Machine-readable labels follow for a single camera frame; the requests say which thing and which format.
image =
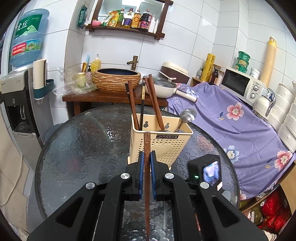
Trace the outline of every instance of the metal ladle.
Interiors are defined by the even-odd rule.
[[[183,110],[180,113],[181,123],[177,127],[177,129],[175,130],[175,132],[179,132],[179,130],[180,130],[180,128],[181,128],[181,126],[182,126],[183,123],[193,122],[195,120],[196,116],[197,116],[197,113],[192,108],[187,108],[187,109]]]

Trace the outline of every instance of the floral bedsheet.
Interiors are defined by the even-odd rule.
[[[193,123],[214,138],[233,163],[240,199],[272,188],[295,160],[295,154],[283,144],[273,127],[224,88],[207,83],[178,86],[197,97],[197,102],[173,95],[167,99],[168,111],[179,114],[186,108],[196,110]]]

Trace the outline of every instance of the washbasin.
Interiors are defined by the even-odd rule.
[[[93,82],[97,88],[110,93],[126,93],[125,83],[130,80],[134,89],[140,78],[139,72],[127,69],[97,69],[93,74]]]

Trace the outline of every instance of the cream plastic basket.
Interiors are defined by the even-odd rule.
[[[193,134],[192,129],[187,123],[183,123],[180,130],[183,133],[175,131],[180,124],[179,117],[162,116],[165,129],[170,132],[159,132],[160,130],[155,115],[143,116],[143,131],[137,131],[134,127],[133,118],[131,128],[130,156],[128,163],[138,160],[139,151],[144,151],[144,132],[151,132],[151,151],[155,151],[157,161],[166,163],[169,168],[172,166],[178,155],[186,145],[187,141]]]

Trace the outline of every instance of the blue gripper pad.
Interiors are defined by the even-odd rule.
[[[141,165],[140,165],[140,176],[139,176],[139,196],[142,198],[143,193],[143,178],[144,178],[144,152],[142,152]]]
[[[152,152],[150,153],[150,166],[151,166],[152,194],[153,194],[153,199],[156,200],[156,177],[155,177],[154,158],[153,158]]]

